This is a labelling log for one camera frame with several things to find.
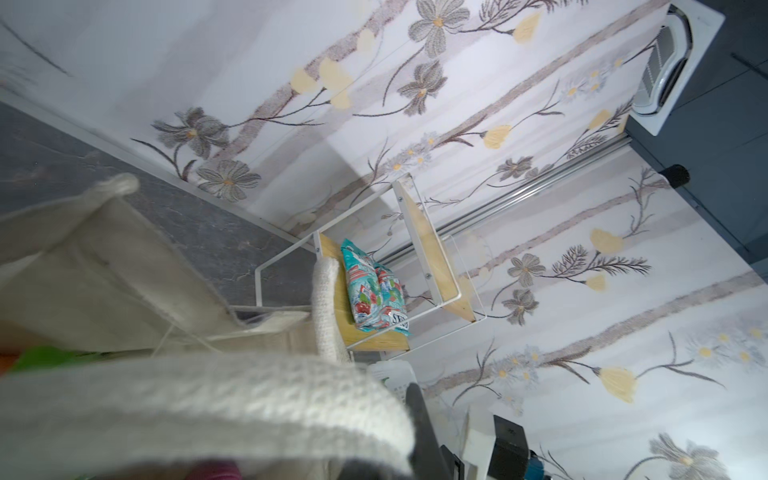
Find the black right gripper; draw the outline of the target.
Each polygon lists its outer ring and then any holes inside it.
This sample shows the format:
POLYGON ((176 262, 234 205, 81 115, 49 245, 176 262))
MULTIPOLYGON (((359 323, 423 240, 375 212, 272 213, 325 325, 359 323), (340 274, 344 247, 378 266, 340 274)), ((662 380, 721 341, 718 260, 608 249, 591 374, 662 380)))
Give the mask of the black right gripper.
POLYGON ((497 480, 523 480, 530 449, 524 428, 494 415, 495 441, 487 476, 497 480))

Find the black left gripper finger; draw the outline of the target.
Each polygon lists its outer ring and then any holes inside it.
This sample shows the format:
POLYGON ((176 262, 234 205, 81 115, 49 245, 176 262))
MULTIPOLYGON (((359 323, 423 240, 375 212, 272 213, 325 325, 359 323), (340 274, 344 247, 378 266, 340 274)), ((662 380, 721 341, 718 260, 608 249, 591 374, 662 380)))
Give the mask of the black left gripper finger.
POLYGON ((422 391, 416 383, 406 389, 406 406, 415 428, 415 446, 409 457, 413 479, 450 480, 451 472, 440 450, 422 391))

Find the cream canvas tote bag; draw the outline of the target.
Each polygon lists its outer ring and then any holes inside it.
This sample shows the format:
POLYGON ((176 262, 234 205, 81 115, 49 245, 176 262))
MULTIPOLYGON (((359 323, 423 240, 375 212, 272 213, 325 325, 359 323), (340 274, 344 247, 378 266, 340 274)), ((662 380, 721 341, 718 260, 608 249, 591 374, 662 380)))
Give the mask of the cream canvas tote bag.
POLYGON ((206 460, 274 479, 347 464, 411 476, 411 414, 338 347, 211 344, 236 318, 127 202, 138 186, 121 174, 1 219, 2 344, 98 355, 2 376, 2 477, 188 471, 206 460))

